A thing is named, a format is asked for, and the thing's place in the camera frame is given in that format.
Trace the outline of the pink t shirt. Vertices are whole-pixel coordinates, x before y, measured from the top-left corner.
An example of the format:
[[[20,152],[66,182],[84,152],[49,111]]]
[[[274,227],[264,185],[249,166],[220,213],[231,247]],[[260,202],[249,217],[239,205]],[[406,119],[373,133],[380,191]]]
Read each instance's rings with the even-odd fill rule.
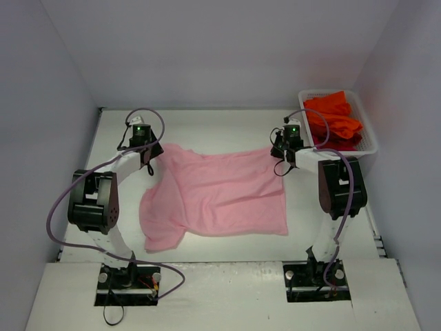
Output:
[[[199,154],[175,143],[163,149],[156,160],[161,178],[139,205],[147,251],[174,249],[187,232],[288,234],[285,188],[268,147],[227,154]]]

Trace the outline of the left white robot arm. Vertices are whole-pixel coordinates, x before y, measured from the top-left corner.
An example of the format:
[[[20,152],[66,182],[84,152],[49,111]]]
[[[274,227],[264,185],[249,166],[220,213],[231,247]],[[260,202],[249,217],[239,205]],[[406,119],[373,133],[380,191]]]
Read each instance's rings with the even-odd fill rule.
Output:
[[[150,161],[163,153],[159,143],[139,151],[124,153],[119,148],[119,159],[94,171],[71,191],[68,221],[92,238],[103,250],[103,264],[113,271],[113,282],[127,290],[138,280],[137,265],[132,261],[134,252],[125,244],[117,227],[119,219],[118,186],[131,174],[145,168],[154,174]]]

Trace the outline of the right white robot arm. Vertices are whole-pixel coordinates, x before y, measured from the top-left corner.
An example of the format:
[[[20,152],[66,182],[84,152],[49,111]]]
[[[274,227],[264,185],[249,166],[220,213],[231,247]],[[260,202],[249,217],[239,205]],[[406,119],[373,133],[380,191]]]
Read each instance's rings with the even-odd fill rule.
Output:
[[[318,176],[318,200],[325,213],[314,244],[307,250],[305,276],[313,284],[329,277],[337,262],[350,219],[367,205],[359,160],[335,150],[317,150],[300,138],[300,125],[288,124],[271,132],[271,156],[288,163],[288,171],[305,170]]]

